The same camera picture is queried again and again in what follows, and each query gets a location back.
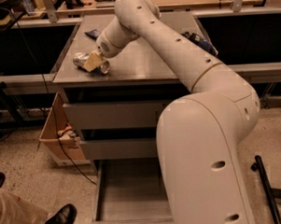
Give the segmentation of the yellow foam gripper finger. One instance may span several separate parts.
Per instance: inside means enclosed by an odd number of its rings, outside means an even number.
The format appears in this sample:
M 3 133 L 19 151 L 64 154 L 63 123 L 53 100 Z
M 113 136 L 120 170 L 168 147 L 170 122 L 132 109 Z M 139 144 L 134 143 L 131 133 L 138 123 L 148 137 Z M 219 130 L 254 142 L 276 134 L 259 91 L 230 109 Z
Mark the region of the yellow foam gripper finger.
M 99 67 L 103 61 L 104 55 L 99 50 L 93 50 L 83 66 L 86 71 L 91 72 Z

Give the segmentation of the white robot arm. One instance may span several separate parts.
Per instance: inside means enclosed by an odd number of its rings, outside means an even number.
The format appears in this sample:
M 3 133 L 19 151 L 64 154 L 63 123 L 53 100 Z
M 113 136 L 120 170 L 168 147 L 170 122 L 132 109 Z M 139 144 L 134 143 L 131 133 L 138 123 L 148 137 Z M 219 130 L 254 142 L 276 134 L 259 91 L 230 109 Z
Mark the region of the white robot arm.
M 256 126 L 260 99 L 240 75 L 159 19 L 149 0 L 115 0 L 88 71 L 143 37 L 190 95 L 157 125 L 157 152 L 175 224 L 256 224 L 236 148 Z

